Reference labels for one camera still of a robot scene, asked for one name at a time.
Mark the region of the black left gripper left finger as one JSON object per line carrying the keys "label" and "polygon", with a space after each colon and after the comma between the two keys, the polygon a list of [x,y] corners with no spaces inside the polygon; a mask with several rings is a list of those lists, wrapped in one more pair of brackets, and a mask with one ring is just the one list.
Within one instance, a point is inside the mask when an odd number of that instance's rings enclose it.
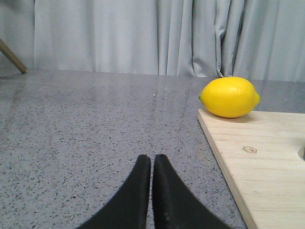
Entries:
{"label": "black left gripper left finger", "polygon": [[144,229],[150,193],[151,160],[139,155],[125,182],[80,229]]}

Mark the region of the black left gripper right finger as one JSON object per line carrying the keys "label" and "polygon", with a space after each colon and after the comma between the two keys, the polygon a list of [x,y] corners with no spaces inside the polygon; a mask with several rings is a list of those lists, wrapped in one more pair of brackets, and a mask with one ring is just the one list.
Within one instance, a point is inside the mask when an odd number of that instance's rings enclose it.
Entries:
{"label": "black left gripper right finger", "polygon": [[228,229],[188,189],[166,155],[153,167],[152,208],[156,229]]}

